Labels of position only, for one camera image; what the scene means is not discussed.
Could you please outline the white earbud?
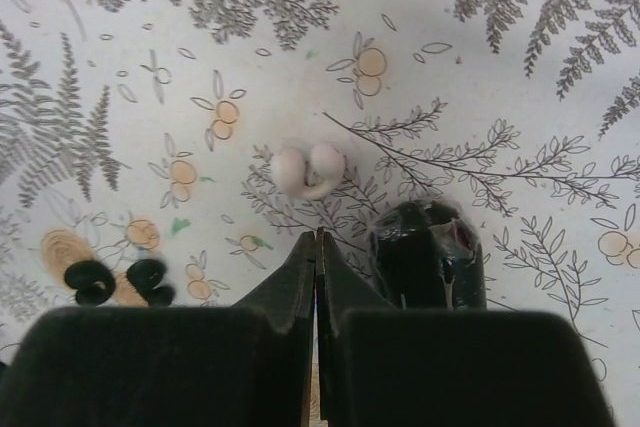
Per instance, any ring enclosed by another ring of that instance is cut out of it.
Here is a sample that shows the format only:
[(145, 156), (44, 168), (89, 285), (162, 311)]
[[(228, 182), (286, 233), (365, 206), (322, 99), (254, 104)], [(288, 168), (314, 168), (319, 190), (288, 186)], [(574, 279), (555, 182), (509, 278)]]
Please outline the white earbud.
[(346, 158), (334, 145), (319, 143), (307, 155), (294, 147), (283, 148), (272, 157), (270, 167), (280, 193), (313, 201), (328, 196), (340, 186)]

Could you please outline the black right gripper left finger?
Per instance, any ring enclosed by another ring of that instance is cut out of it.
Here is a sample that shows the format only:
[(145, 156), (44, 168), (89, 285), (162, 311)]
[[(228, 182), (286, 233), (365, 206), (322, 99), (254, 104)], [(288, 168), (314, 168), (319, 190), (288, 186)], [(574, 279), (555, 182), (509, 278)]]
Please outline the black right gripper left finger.
[(226, 307), (69, 307), (1, 378), (5, 426), (305, 426), (315, 236)]

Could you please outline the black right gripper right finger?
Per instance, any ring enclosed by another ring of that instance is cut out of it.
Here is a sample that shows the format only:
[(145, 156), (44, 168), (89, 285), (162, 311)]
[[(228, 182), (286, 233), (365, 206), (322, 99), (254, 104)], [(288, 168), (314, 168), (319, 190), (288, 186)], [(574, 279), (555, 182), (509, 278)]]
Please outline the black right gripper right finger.
[(331, 426), (610, 426), (569, 323), (524, 311), (399, 309), (316, 235), (320, 413)]

